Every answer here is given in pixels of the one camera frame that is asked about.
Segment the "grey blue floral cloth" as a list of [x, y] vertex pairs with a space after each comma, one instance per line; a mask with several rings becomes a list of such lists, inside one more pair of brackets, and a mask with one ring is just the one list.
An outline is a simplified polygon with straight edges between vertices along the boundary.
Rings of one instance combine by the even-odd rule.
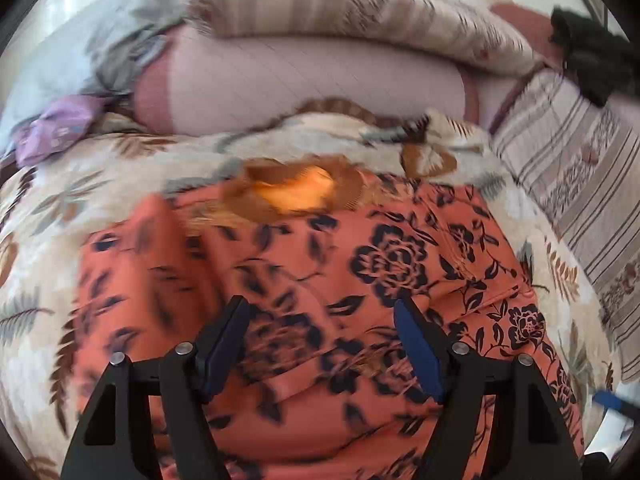
[[73, 94], [126, 96], [182, 22], [184, 0], [96, 0], [44, 40], [20, 67], [1, 113], [1, 151], [12, 133]]

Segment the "striped floral bedsheet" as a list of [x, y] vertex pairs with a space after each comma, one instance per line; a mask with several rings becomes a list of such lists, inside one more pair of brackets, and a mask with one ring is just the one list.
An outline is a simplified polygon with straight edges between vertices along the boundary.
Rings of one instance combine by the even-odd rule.
[[598, 294], [601, 320], [639, 378], [639, 102], [598, 107], [544, 68], [508, 108], [492, 149], [546, 214]]

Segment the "purple small cloth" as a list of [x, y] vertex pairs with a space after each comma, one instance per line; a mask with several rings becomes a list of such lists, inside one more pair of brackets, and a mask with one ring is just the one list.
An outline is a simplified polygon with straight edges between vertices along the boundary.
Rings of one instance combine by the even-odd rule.
[[17, 166], [37, 166], [68, 150], [103, 115], [108, 102], [110, 99], [102, 96], [63, 96], [36, 118], [16, 127], [12, 140]]

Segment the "cream leaf-print blanket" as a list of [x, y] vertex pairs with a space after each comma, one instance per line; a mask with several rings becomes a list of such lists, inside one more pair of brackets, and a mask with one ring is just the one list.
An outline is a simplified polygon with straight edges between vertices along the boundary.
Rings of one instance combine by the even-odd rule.
[[307, 114], [246, 136], [88, 136], [1, 190], [1, 420], [39, 479], [61, 477], [86, 404], [73, 383], [82, 248], [127, 220], [143, 197], [174, 198], [237, 179], [248, 166], [296, 165], [326, 183], [341, 165], [431, 184], [470, 186], [488, 205], [536, 292], [547, 334], [570, 380], [585, 451], [603, 410], [591, 397], [620, 383], [620, 358], [585, 272], [538, 205], [475, 127], [434, 127], [424, 141], [350, 116]]

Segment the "black cloth item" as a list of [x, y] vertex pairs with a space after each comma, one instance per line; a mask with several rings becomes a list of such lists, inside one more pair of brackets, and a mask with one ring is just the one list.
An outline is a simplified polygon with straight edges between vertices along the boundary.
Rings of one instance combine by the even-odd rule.
[[584, 98], [604, 107], [615, 93], [639, 96], [639, 51], [591, 18], [558, 6], [550, 41], [562, 51], [563, 70]]

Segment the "striped beige pillow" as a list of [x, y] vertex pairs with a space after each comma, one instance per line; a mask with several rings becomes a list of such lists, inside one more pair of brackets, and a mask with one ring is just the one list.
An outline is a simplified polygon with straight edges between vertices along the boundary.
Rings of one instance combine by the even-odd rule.
[[371, 39], [506, 76], [524, 75], [538, 62], [509, 23], [460, 0], [186, 0], [186, 12], [201, 32], [218, 37]]

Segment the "pink bolster pillow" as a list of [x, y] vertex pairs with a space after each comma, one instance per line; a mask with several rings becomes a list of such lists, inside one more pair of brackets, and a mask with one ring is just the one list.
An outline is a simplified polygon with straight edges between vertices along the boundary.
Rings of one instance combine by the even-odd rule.
[[134, 116], [156, 133], [243, 131], [310, 101], [348, 101], [375, 117], [414, 117], [429, 107], [480, 118], [463, 66], [428, 53], [341, 37], [218, 39], [171, 29], [163, 53], [134, 88]]

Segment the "orange floral garment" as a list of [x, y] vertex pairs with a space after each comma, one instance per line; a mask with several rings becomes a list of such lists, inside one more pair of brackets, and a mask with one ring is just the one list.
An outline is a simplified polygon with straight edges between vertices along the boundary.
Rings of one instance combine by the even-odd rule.
[[529, 354], [576, 451], [582, 421], [536, 292], [484, 198], [341, 165], [248, 166], [174, 198], [150, 194], [82, 248], [73, 383], [86, 404], [114, 352], [162, 356], [233, 296], [250, 322], [205, 410], [235, 479], [407, 479], [437, 406], [393, 323], [412, 296], [484, 358]]

